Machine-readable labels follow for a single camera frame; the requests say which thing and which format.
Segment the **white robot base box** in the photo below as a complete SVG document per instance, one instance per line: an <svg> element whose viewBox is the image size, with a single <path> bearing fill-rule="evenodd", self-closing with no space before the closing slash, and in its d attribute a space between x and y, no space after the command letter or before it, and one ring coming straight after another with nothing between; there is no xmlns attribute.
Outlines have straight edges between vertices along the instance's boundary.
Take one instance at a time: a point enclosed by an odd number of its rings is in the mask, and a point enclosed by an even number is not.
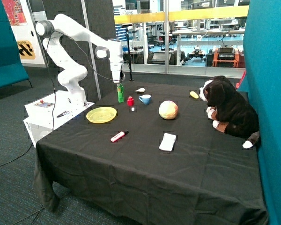
<svg viewBox="0 0 281 225"><path fill-rule="evenodd" d="M33 145L36 146L39 140L93 104L93 102L87 102L85 106L74 106L69 102L67 92L58 90L25 105L28 117L23 122Z"/></svg>

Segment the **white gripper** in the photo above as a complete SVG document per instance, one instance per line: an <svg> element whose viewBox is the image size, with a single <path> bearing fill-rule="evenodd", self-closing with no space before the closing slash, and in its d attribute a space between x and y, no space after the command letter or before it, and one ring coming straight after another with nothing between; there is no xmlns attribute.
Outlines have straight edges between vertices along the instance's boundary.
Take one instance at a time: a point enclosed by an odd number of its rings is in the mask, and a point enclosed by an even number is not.
<svg viewBox="0 0 281 225"><path fill-rule="evenodd" d="M125 73L122 70L123 63L111 63L111 74L114 85L123 85L122 81L125 79Z"/></svg>

